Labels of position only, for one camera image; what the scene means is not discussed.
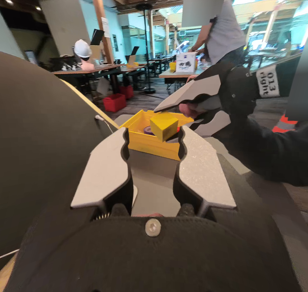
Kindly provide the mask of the white cardboard box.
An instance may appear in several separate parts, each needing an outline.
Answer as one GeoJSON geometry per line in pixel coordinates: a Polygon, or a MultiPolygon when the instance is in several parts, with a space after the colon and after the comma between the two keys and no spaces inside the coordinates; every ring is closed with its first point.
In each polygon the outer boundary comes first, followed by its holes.
{"type": "Polygon", "coordinates": [[[176,55],[176,73],[194,73],[197,67],[197,52],[180,53],[176,55]]]}

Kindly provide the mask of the white hard hat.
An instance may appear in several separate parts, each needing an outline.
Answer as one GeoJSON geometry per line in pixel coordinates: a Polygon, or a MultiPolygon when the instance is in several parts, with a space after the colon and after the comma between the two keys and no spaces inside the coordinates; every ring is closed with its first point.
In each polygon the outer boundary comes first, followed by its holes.
{"type": "Polygon", "coordinates": [[[92,55],[90,46],[82,39],[75,42],[73,50],[75,55],[81,59],[89,59],[92,55]]]}

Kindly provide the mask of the long wooden table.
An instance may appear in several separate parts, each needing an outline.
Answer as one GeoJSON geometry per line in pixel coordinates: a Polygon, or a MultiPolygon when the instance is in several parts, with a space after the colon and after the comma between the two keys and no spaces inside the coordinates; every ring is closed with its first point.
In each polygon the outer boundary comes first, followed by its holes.
{"type": "Polygon", "coordinates": [[[162,72],[159,75],[159,78],[164,79],[164,83],[167,85],[166,87],[167,94],[171,95],[175,93],[178,89],[180,89],[183,85],[185,85],[187,79],[191,75],[200,75],[204,71],[205,69],[197,68],[193,73],[188,73],[188,72],[171,72],[171,70],[168,69],[162,72]]]}

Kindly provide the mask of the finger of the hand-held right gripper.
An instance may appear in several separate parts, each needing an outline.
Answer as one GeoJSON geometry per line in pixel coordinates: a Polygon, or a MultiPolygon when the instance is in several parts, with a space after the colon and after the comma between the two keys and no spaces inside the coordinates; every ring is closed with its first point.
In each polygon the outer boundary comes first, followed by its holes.
{"type": "Polygon", "coordinates": [[[220,109],[210,110],[198,115],[189,128],[202,138],[213,136],[231,123],[228,113],[220,109]]]}
{"type": "Polygon", "coordinates": [[[179,90],[164,99],[155,109],[155,113],[163,112],[179,106],[184,102],[204,101],[204,98],[215,96],[221,86],[219,75],[202,78],[199,80],[190,80],[179,90]]]}

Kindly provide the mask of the yellow toy cube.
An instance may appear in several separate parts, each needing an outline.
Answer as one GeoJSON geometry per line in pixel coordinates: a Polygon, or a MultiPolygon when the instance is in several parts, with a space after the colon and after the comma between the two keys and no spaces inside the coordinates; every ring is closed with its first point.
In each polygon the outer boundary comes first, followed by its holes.
{"type": "Polygon", "coordinates": [[[171,113],[156,114],[150,118],[151,131],[160,142],[165,142],[177,133],[178,121],[171,113]]]}

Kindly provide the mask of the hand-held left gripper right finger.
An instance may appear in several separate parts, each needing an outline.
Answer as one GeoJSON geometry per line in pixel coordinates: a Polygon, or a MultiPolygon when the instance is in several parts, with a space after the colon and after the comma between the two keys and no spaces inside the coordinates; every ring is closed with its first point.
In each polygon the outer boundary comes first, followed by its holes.
{"type": "Polygon", "coordinates": [[[188,126],[180,127],[179,163],[173,181],[173,194],[180,205],[192,205],[196,216],[205,216],[214,207],[237,207],[216,150],[188,126]]]}

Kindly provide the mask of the yellow plastic bin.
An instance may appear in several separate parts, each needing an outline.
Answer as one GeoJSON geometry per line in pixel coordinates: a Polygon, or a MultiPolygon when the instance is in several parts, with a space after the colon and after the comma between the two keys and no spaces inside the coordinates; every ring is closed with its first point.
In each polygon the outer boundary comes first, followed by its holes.
{"type": "Polygon", "coordinates": [[[150,126],[153,116],[151,110],[140,110],[120,126],[128,128],[129,149],[179,161],[179,143],[160,142],[156,136],[144,133],[144,128],[150,126]]]}

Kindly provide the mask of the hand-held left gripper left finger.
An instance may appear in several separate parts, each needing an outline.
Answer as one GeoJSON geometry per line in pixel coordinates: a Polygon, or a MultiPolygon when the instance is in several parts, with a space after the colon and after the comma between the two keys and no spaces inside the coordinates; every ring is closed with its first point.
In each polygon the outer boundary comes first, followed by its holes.
{"type": "Polygon", "coordinates": [[[132,211],[134,186],[128,145],[129,132],[122,127],[92,150],[71,201],[72,209],[111,211],[115,204],[123,204],[132,211]]]}

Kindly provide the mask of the wooden desk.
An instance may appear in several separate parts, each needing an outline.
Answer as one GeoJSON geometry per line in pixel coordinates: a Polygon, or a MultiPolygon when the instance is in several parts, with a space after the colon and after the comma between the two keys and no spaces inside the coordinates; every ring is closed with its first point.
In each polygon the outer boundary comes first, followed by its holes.
{"type": "Polygon", "coordinates": [[[119,84],[117,75],[120,74],[120,67],[121,64],[103,64],[94,69],[90,70],[68,70],[68,71],[54,71],[52,74],[57,76],[60,79],[64,78],[76,78],[78,80],[78,87],[79,90],[83,95],[90,94],[91,99],[94,100],[94,96],[92,94],[92,89],[90,86],[91,80],[96,80],[101,77],[109,76],[111,81],[111,87],[113,94],[120,93],[119,84]]]}

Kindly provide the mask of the wooden post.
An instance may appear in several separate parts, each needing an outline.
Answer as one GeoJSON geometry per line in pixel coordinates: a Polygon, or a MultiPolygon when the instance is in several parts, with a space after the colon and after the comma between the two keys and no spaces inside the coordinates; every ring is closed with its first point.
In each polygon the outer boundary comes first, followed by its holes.
{"type": "Polygon", "coordinates": [[[106,61],[108,64],[112,64],[114,63],[114,55],[110,39],[109,23],[105,15],[103,0],[93,0],[93,5],[95,8],[99,28],[100,30],[104,31],[102,43],[105,51],[106,61]]]}

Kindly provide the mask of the orange traffic cone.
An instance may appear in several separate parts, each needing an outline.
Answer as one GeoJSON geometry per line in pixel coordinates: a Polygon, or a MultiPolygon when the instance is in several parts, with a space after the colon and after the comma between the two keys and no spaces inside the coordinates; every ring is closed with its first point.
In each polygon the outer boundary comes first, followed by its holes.
{"type": "Polygon", "coordinates": [[[298,121],[288,120],[285,113],[281,116],[277,124],[273,127],[272,132],[285,133],[294,131],[297,128],[298,121]]]}

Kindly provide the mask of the person's right forearm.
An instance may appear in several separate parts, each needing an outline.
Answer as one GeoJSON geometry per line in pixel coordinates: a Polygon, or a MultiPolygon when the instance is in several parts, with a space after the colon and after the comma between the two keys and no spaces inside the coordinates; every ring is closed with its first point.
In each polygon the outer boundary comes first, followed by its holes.
{"type": "Polygon", "coordinates": [[[308,127],[275,133],[249,117],[231,116],[213,137],[252,172],[273,182],[308,185],[308,127]]]}

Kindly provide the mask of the person's right hand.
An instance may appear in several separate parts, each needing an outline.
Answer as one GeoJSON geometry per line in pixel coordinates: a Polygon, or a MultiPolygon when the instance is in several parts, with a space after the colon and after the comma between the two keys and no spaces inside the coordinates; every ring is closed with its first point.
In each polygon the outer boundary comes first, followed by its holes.
{"type": "Polygon", "coordinates": [[[221,101],[218,95],[215,95],[200,103],[182,103],[179,105],[179,111],[185,117],[196,119],[199,115],[208,113],[220,107],[221,101]]]}

